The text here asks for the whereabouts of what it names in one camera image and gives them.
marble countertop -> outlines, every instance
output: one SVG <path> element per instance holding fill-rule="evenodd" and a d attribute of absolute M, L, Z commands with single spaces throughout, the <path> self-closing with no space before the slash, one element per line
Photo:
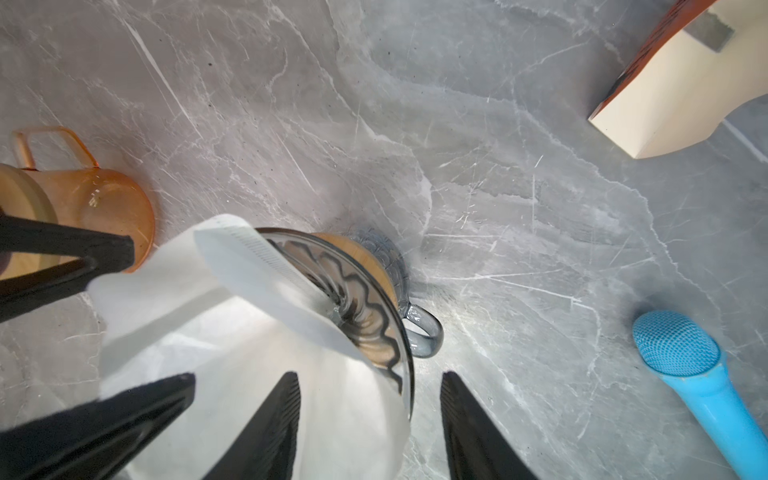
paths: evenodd
<path fill-rule="evenodd" d="M 631 324 L 692 316 L 768 428 L 768 100 L 642 161 L 586 121 L 670 4 L 12 0 L 0 131 L 77 131 L 158 244 L 225 212 L 394 239 L 445 324 L 402 479 L 448 478 L 448 369 L 542 479 L 733 479 Z M 93 398 L 102 330 L 86 296 L 0 326 L 0 425 Z"/>

microphone grille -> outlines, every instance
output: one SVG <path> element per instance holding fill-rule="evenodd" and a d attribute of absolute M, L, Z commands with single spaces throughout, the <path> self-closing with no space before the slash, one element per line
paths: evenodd
<path fill-rule="evenodd" d="M 720 360 L 717 343 L 681 313 L 645 313 L 634 321 L 632 336 L 646 364 L 664 375 L 700 375 Z"/>

gray glass handle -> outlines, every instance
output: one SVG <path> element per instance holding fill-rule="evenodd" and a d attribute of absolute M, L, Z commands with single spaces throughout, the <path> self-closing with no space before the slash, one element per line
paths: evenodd
<path fill-rule="evenodd" d="M 418 305 L 410 304 L 406 320 L 427 332 L 426 335 L 406 329 L 411 354 L 420 359 L 434 356 L 442 346 L 443 331 L 440 320 Z"/>

blue microphone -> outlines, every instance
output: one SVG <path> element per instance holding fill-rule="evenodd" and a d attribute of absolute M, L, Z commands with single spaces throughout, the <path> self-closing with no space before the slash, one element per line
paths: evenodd
<path fill-rule="evenodd" d="M 728 378 L 725 354 L 690 318 L 655 311 L 634 322 L 645 364 L 683 399 L 741 480 L 768 478 L 768 440 Z"/>

orange mug handle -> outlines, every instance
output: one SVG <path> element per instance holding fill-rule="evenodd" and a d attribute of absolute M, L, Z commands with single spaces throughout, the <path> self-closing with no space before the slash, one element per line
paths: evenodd
<path fill-rule="evenodd" d="M 61 125 L 19 128 L 11 133 L 13 143 L 16 146 L 16 161 L 20 168 L 24 170 L 37 170 L 27 138 L 30 135 L 41 133 L 59 134 L 83 168 L 99 168 L 98 162 L 85 147 L 80 137 L 69 128 L 62 127 Z"/>

